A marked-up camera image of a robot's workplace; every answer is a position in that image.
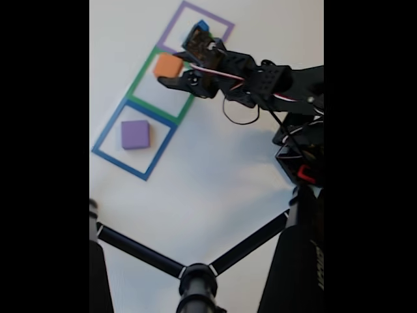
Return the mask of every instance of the black pole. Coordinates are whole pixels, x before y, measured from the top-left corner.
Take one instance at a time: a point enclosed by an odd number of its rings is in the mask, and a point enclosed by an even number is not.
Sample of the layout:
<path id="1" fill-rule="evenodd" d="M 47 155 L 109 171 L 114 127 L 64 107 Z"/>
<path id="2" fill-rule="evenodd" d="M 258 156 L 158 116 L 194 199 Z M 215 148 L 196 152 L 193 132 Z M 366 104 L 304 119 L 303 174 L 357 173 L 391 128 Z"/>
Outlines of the black pole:
<path id="1" fill-rule="evenodd" d="M 266 243 L 269 239 L 279 234 L 284 228 L 287 217 L 284 213 L 271 220 L 268 224 L 251 234 L 248 238 L 243 240 L 238 245 L 220 256 L 217 260 L 211 263 L 211 266 L 217 272 L 217 276 L 222 274 L 231 266 L 243 259 L 245 256 L 258 249 L 261 245 Z"/>
<path id="2" fill-rule="evenodd" d="M 105 243 L 108 243 L 175 278 L 180 276 L 182 269 L 185 267 L 183 264 L 171 260 L 107 226 L 101 224 L 100 228 L 101 227 L 101 232 L 98 235 L 99 240 L 103 240 Z"/>

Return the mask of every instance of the red component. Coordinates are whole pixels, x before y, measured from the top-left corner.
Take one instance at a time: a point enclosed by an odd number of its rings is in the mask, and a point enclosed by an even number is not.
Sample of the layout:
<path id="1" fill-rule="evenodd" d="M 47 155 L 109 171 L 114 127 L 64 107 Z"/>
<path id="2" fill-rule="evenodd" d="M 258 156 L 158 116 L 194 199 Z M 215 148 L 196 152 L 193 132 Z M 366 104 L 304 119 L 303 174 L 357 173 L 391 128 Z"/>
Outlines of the red component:
<path id="1" fill-rule="evenodd" d="M 315 184 L 315 178 L 307 176 L 304 171 L 310 170 L 311 168 L 305 164 L 300 166 L 300 169 L 298 170 L 297 176 L 305 181 L 308 181 L 309 183 Z"/>

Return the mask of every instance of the orange cube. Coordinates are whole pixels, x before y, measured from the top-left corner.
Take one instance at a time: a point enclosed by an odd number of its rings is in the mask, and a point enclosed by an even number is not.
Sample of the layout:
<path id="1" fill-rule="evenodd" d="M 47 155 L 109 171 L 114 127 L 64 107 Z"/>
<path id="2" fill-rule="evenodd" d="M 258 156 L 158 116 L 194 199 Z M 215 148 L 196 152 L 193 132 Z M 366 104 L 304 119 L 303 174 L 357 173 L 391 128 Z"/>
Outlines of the orange cube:
<path id="1" fill-rule="evenodd" d="M 182 59 L 169 53 L 163 52 L 159 55 L 158 62 L 154 68 L 155 77 L 176 78 L 182 70 Z"/>

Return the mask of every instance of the green square outline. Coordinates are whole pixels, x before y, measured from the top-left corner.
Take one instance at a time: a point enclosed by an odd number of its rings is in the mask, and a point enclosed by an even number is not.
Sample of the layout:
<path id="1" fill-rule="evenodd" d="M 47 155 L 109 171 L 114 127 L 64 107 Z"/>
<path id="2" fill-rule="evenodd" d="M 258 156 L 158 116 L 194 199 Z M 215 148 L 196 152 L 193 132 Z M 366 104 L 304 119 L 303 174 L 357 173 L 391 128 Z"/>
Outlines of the green square outline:
<path id="1" fill-rule="evenodd" d="M 151 65 L 152 60 L 155 58 L 156 55 L 158 55 L 159 53 L 165 52 L 162 49 L 158 48 L 158 47 L 154 47 L 151 51 L 151 54 L 148 56 L 147 60 L 145 61 L 145 64 L 142 66 L 141 70 L 139 71 L 139 74 L 136 76 L 135 80 L 133 81 L 133 83 L 131 84 L 131 86 L 129 87 L 128 92 L 126 93 L 126 98 L 131 100 L 132 102 L 143 106 L 144 108 L 162 116 L 165 117 L 166 119 L 174 122 L 176 125 L 180 125 L 182 120 L 184 119 L 184 116 L 187 114 L 188 110 L 190 109 L 190 106 L 194 100 L 194 96 L 190 95 L 187 99 L 187 101 L 185 102 L 185 105 L 182 107 L 181 112 L 179 113 L 178 116 L 174 116 L 171 115 L 163 110 L 161 110 L 160 108 L 157 108 L 156 106 L 153 106 L 152 104 L 149 104 L 148 102 L 137 98 L 134 96 L 133 92 L 135 91 L 135 89 L 137 88 L 137 86 L 139 85 L 139 82 L 142 80 L 143 76 L 145 75 L 147 69 L 149 68 L 149 65 Z M 188 63 L 184 62 L 184 66 L 186 68 L 190 68 Z"/>

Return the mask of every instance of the purple cube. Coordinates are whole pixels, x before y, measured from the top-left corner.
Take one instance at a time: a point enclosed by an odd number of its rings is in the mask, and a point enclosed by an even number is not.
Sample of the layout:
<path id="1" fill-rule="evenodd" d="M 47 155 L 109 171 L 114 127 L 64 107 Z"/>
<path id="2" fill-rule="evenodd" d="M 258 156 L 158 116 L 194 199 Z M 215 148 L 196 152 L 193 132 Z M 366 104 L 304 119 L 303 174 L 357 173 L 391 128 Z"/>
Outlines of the purple cube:
<path id="1" fill-rule="evenodd" d="M 122 122 L 123 149 L 142 149 L 150 145 L 148 121 Z"/>

